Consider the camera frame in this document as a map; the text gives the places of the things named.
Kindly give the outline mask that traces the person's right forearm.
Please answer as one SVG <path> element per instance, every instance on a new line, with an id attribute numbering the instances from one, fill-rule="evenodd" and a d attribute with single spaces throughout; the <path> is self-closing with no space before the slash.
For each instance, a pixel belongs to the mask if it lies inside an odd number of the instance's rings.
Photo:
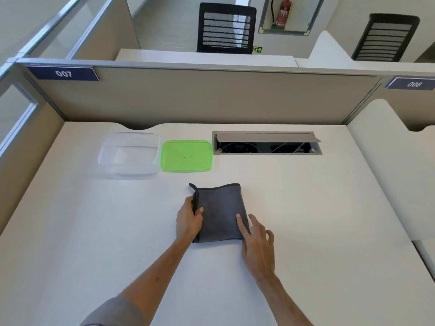
<path id="1" fill-rule="evenodd" d="M 314 326 L 284 289 L 274 274 L 255 278 L 275 318 L 277 326 Z"/>

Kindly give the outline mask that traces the black mesh office chair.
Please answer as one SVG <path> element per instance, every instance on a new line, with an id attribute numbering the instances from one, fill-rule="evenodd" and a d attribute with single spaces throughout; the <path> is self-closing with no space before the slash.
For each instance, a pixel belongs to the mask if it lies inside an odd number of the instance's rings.
<path id="1" fill-rule="evenodd" d="M 251 6 L 200 3 L 197 52 L 251 55 L 256 16 Z"/>
<path id="2" fill-rule="evenodd" d="M 370 14 L 352 60 L 399 62 L 419 24 L 418 16 Z"/>

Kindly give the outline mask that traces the blue desk number label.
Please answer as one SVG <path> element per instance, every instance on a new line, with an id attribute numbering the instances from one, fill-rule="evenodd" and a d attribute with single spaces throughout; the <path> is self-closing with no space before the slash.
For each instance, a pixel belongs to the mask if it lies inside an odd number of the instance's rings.
<path id="1" fill-rule="evenodd" d="M 93 67 L 27 65 L 38 80 L 100 81 Z"/>
<path id="2" fill-rule="evenodd" d="M 435 89 L 435 77 L 403 77 L 395 76 L 386 89 L 400 89 L 412 91 L 432 91 Z"/>

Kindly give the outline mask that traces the glass side partition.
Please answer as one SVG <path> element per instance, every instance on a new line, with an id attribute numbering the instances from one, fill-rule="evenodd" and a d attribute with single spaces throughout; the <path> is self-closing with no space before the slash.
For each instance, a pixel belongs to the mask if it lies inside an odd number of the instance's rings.
<path id="1" fill-rule="evenodd" d="M 65 59 L 107 0 L 0 0 L 0 158 L 37 102 L 18 87 L 16 58 Z"/>

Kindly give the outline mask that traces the green plastic lid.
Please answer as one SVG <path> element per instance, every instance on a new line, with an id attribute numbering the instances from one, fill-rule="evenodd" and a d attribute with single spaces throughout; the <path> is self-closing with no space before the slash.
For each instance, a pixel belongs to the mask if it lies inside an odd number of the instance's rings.
<path id="1" fill-rule="evenodd" d="M 168 140 L 161 150 L 160 168 L 170 173 L 210 171 L 213 164 L 212 144 L 206 140 Z"/>

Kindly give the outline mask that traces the beige desk partition panel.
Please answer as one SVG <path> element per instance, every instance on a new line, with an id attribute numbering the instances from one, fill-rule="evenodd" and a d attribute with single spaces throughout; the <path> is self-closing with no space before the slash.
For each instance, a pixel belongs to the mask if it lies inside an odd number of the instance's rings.
<path id="1" fill-rule="evenodd" d="M 68 121 L 344 124 L 381 75 L 361 70 L 21 58 L 16 65 Z M 27 65 L 93 67 L 100 81 L 38 80 Z"/>

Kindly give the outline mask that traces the person's left forearm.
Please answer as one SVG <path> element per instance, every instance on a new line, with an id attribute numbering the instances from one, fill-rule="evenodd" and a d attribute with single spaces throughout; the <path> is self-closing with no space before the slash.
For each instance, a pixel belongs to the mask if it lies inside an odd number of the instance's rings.
<path id="1" fill-rule="evenodd" d="M 146 271 L 92 311 L 79 326 L 150 326 L 192 241 L 188 236 L 177 237 Z"/>

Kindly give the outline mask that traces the fire extinguisher wall cabinet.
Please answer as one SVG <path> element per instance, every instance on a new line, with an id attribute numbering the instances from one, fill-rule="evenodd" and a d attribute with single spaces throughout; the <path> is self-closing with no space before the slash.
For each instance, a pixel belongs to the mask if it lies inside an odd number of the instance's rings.
<path id="1" fill-rule="evenodd" d="M 278 13 L 282 0 L 275 0 L 275 14 Z M 264 1 L 258 33 L 280 34 L 289 36 L 308 36 L 318 17 L 324 0 L 297 0 L 286 23 L 284 30 L 272 29 L 270 4 L 271 0 Z"/>

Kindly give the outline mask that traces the red fire extinguisher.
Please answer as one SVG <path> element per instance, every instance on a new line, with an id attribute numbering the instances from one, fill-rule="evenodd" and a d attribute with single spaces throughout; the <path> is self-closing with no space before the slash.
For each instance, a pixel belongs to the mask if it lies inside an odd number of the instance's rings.
<path id="1" fill-rule="evenodd" d="M 292 7 L 297 0 L 282 0 L 280 3 L 280 7 L 275 14 L 274 3 L 275 0 L 271 0 L 270 10 L 271 10 L 271 18 L 272 18 L 272 29 L 284 30 L 286 27 L 286 23 L 291 14 Z"/>

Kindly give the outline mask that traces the person's right hand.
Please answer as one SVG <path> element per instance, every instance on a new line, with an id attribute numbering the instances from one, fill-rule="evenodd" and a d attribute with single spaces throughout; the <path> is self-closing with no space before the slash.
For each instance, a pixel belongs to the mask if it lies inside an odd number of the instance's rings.
<path id="1" fill-rule="evenodd" d="M 243 236 L 242 259 L 253 279 L 267 274 L 275 274 L 274 234 L 267 230 L 266 239 L 256 239 L 242 221 L 240 214 L 236 215 L 239 230 Z"/>

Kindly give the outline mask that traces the grey microfibre cloth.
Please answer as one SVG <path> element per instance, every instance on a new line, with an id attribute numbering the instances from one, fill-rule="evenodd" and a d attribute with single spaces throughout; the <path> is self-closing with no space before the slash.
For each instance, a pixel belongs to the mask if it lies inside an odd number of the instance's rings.
<path id="1" fill-rule="evenodd" d="M 192 183 L 193 211 L 204 208 L 201 229 L 193 243 L 206 243 L 224 240 L 242 240 L 237 223 L 237 214 L 250 233 L 248 215 L 243 202 L 242 188 L 239 183 L 231 183 L 214 188 L 198 188 Z"/>

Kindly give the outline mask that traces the clear plastic container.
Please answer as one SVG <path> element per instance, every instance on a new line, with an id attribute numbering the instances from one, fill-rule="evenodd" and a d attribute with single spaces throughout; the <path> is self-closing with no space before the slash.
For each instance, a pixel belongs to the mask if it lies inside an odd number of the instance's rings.
<path id="1" fill-rule="evenodd" d="M 114 132 L 100 149 L 99 164 L 113 175 L 145 176 L 158 173 L 160 136 L 149 132 Z"/>

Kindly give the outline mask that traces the person's left hand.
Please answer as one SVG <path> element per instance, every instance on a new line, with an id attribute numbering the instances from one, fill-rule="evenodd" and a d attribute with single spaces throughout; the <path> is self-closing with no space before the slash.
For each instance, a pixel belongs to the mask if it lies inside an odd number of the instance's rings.
<path id="1" fill-rule="evenodd" d="M 193 231 L 193 196 L 185 199 L 182 207 L 177 213 L 176 219 L 176 240 L 185 240 L 192 242 L 198 235 L 199 231 Z"/>

